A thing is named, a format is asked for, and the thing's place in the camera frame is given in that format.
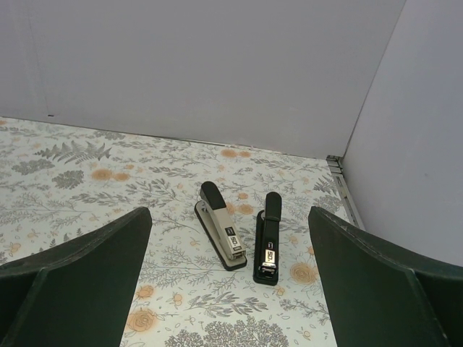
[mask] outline stapler top handle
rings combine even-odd
[[[266,196],[266,206],[264,207],[263,219],[281,220],[281,196],[276,192],[270,192]]]
[[[222,194],[220,194],[217,186],[211,181],[206,181],[201,184],[200,196],[213,210],[226,208],[226,203]]]

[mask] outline stapler label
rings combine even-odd
[[[231,226],[228,227],[228,228],[225,228],[225,232],[226,232],[226,234],[228,236],[236,236],[236,234],[235,234],[235,232],[234,232],[234,230],[233,230],[233,228]]]
[[[269,262],[271,264],[275,264],[275,252],[266,250],[266,262]]]
[[[240,251],[242,249],[241,244],[239,244],[238,237],[234,232],[233,228],[230,226],[225,228],[226,235],[229,237],[231,247],[234,251]]]

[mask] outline stapler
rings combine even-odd
[[[217,186],[210,181],[204,182],[201,184],[200,196],[201,201],[196,203],[195,213],[222,265],[228,271],[246,266],[245,244],[239,237]]]
[[[278,283],[279,224],[281,220],[281,196],[270,192],[266,206],[257,216],[255,227],[254,271],[256,283],[275,286]]]

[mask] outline white panel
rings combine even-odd
[[[26,3],[0,1],[0,115],[42,119],[46,114]]]
[[[407,0],[347,151],[366,229],[463,265],[463,2]]]
[[[404,0],[30,0],[53,121],[343,155]]]

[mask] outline floral pattern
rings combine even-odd
[[[121,347],[336,345],[307,225],[312,205],[347,220],[324,160],[8,118],[0,134],[0,264],[150,208]],[[243,269],[225,271],[196,218],[204,181],[247,247]],[[271,191],[283,199],[275,287],[252,281]]]

